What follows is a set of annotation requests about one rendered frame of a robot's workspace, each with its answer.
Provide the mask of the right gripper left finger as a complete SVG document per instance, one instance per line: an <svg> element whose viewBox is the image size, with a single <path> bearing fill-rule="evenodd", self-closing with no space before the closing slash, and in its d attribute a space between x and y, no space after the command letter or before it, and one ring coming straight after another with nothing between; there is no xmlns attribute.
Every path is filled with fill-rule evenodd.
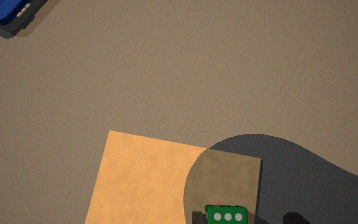
<svg viewBox="0 0 358 224"><path fill-rule="evenodd" d="M192 211L192 224L208 224L206 214L202 214L202 211Z"/></svg>

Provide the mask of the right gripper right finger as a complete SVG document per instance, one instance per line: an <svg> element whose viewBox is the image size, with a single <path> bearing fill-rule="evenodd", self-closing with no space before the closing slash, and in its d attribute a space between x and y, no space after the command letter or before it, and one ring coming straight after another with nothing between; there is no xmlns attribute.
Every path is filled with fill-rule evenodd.
<svg viewBox="0 0 358 224"><path fill-rule="evenodd" d="M287 212L283 216L283 224L311 224L297 212Z"/></svg>

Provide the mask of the green die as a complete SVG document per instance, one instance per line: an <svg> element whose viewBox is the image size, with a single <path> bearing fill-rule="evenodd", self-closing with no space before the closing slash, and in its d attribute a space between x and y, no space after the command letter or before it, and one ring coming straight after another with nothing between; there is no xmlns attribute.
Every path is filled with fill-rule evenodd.
<svg viewBox="0 0 358 224"><path fill-rule="evenodd" d="M206 205L208 224L248 224L247 208L238 205Z"/></svg>

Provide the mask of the tan flat mat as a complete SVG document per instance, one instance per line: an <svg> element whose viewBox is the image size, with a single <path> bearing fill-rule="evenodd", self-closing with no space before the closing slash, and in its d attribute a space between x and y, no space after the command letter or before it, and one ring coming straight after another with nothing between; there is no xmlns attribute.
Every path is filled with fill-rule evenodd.
<svg viewBox="0 0 358 224"><path fill-rule="evenodd" d="M192 224L206 205L247 208L261 158L109 131L85 224Z"/></svg>

